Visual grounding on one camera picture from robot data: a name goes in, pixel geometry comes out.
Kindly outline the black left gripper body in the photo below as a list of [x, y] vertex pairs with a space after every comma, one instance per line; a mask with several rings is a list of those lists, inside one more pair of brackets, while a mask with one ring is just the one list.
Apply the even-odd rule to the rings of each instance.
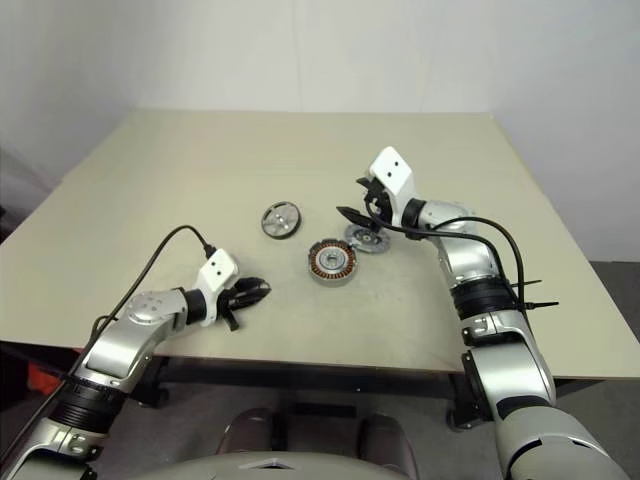
[[226, 323], [231, 332], [239, 329], [234, 311], [248, 307], [246, 298], [248, 287], [248, 279], [241, 278], [233, 287], [223, 290], [218, 296], [218, 316]]

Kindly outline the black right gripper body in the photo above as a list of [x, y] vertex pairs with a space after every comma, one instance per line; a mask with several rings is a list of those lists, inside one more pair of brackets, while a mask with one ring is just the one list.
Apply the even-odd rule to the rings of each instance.
[[366, 198], [367, 210], [371, 210], [371, 218], [376, 218], [380, 225], [390, 225], [393, 217], [391, 201], [384, 185], [378, 180], [378, 197]]

